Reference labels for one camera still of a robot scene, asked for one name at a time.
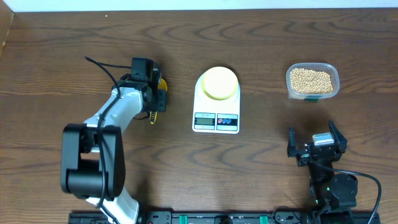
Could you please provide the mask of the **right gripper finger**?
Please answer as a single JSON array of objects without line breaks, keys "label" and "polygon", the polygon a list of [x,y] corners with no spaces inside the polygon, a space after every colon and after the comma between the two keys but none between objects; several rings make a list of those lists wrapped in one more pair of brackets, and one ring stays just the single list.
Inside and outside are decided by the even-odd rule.
[{"label": "right gripper finger", "polygon": [[295,144],[295,131],[293,128],[289,128],[289,141],[287,145],[287,155],[288,157],[296,156],[296,144]]},{"label": "right gripper finger", "polygon": [[336,128],[334,122],[329,120],[329,129],[333,139],[335,141],[335,145],[338,147],[338,151],[340,153],[345,153],[347,147],[347,139],[340,133],[340,131]]}]

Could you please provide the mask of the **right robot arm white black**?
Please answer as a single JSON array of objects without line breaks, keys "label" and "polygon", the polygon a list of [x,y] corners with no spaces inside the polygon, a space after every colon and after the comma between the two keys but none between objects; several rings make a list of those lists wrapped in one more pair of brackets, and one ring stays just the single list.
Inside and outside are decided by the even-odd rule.
[{"label": "right robot arm white black", "polygon": [[295,131],[289,129],[287,155],[307,166],[310,174],[310,194],[317,207],[308,215],[310,223],[353,223],[351,208],[356,206],[358,180],[354,174],[333,170],[333,163],[346,151],[347,140],[329,121],[328,133],[316,134],[313,141],[299,149]]}]

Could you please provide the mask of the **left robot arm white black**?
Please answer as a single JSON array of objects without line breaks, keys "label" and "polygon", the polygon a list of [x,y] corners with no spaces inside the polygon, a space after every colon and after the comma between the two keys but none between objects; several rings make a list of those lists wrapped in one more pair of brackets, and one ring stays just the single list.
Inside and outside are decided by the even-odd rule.
[{"label": "left robot arm white black", "polygon": [[124,187],[123,133],[138,114],[152,122],[166,109],[167,84],[158,64],[134,57],[129,73],[113,80],[107,102],[81,124],[62,133],[60,186],[98,213],[71,213],[69,223],[144,223],[139,203]]}]

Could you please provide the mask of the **yellow scoop spoon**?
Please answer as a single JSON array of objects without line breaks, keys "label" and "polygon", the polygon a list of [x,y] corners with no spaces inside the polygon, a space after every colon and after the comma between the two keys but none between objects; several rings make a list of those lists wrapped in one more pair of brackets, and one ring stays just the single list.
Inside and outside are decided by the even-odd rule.
[{"label": "yellow scoop spoon", "polygon": [[158,113],[163,113],[166,111],[167,107],[167,83],[161,78],[160,83],[157,85],[157,93],[156,93],[156,104],[150,110],[150,123],[154,124],[157,119]]}]

